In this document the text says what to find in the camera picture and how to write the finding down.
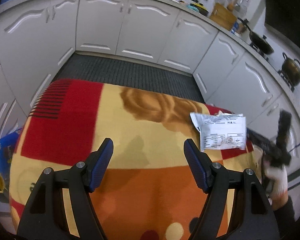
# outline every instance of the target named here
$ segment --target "wok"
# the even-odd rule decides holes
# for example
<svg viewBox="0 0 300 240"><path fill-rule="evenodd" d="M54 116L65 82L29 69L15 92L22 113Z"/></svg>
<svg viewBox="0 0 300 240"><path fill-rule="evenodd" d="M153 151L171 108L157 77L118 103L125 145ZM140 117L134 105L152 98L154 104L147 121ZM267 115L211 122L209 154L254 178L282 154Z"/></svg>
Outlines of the wok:
<svg viewBox="0 0 300 240"><path fill-rule="evenodd" d="M251 42L254 43L264 54L270 55L274 52L270 44L266 41L266 36L263 35L263 37L261 37L259 34L253 32L244 20L241 18L238 18L238 20L241 21L250 31L249 37Z"/></svg>

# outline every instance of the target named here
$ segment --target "blue gripper pad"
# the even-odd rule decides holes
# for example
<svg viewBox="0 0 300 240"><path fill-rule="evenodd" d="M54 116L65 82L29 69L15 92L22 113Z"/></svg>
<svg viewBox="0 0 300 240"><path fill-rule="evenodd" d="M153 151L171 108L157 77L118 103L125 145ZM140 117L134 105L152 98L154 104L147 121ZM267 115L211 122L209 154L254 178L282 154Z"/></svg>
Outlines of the blue gripper pad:
<svg viewBox="0 0 300 240"><path fill-rule="evenodd" d="M194 142L191 139L187 139L183 144L183 152L198 188L201 188L206 193L209 191L207 172L204 170L197 157L197 154L200 154L201 152L198 150L195 144L195 148L192 144L194 144Z"/></svg>
<svg viewBox="0 0 300 240"><path fill-rule="evenodd" d="M100 186L101 180L112 157L112 153L113 141L109 138L106 138L96 152L96 154L99 155L99 158L91 170L91 181L88 186L89 192L93 192L97 187Z"/></svg>

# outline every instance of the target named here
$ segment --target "metal screw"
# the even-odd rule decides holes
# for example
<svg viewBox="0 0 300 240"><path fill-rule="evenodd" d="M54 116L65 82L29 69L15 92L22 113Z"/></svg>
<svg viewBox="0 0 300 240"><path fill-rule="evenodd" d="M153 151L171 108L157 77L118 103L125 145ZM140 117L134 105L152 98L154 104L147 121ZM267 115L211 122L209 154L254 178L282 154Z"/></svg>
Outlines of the metal screw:
<svg viewBox="0 0 300 240"><path fill-rule="evenodd" d="M84 162L78 162L76 165L78 168L83 168L85 166Z"/></svg>
<svg viewBox="0 0 300 240"><path fill-rule="evenodd" d="M51 171L52 171L51 168L45 168L45 169L43 170L43 173L44 173L44 174L49 174Z"/></svg>
<svg viewBox="0 0 300 240"><path fill-rule="evenodd" d="M248 173L249 175L253 174L253 170L252 169L246 169L246 173Z"/></svg>
<svg viewBox="0 0 300 240"><path fill-rule="evenodd" d="M221 168L221 164L220 163L212 163L212 166L216 169L220 169Z"/></svg>

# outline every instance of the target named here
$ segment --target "orange blanket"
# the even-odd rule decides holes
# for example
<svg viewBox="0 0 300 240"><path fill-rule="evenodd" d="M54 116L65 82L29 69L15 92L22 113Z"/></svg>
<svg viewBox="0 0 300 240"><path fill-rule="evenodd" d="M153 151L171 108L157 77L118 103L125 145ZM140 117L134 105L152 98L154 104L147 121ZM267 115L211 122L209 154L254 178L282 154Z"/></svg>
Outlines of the orange blanket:
<svg viewBox="0 0 300 240"><path fill-rule="evenodd" d="M108 239L188 239L206 199L183 153L187 138L199 143L189 113L218 111L133 88L70 79L52 83L29 114L13 156L10 205L15 226L44 168L68 169L109 137L114 153L101 186L90 195ZM250 143L245 151L206 152L227 169L255 168ZM78 236L69 192L63 193L70 232ZM232 199L229 190L219 235L226 233Z"/></svg>

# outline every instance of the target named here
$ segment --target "brass kettle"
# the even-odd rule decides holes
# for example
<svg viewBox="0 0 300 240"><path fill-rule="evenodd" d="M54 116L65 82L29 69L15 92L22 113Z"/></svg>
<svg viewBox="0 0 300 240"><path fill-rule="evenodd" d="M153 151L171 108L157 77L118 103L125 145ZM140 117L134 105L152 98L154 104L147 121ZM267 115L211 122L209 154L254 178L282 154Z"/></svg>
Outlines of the brass kettle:
<svg viewBox="0 0 300 240"><path fill-rule="evenodd" d="M282 72L290 79L293 86L300 83L300 62L297 59L288 58L287 54L282 53L284 62L282 64Z"/></svg>

